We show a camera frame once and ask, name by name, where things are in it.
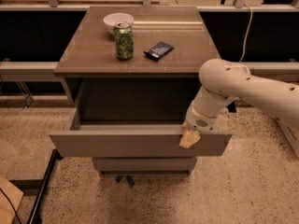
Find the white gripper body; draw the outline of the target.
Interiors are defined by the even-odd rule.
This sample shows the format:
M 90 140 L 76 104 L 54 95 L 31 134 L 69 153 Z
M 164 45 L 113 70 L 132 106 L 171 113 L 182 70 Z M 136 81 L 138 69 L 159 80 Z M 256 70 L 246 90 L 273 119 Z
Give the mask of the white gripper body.
M 204 133 L 211 130 L 216 122 L 216 118 L 209 118 L 199 113 L 193 105 L 187 109 L 183 126 L 189 130 L 196 130 Z

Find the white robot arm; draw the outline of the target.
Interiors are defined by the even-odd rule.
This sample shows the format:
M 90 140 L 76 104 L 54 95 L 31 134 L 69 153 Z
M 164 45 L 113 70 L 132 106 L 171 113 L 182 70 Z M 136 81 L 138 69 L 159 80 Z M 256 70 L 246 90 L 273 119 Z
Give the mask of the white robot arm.
M 299 85 L 256 77 L 243 63 L 208 60 L 199 69 L 201 88 L 182 125 L 179 145 L 189 148 L 211 130 L 221 110 L 235 99 L 259 108 L 284 125 L 299 129 Z

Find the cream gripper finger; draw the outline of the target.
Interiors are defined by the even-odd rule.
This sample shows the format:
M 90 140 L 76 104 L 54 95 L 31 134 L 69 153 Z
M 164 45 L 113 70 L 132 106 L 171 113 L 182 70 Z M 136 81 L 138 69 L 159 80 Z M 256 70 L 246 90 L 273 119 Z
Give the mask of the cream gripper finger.
M 201 139 L 201 135 L 197 130 L 185 129 L 179 145 L 184 148 L 190 148 Z

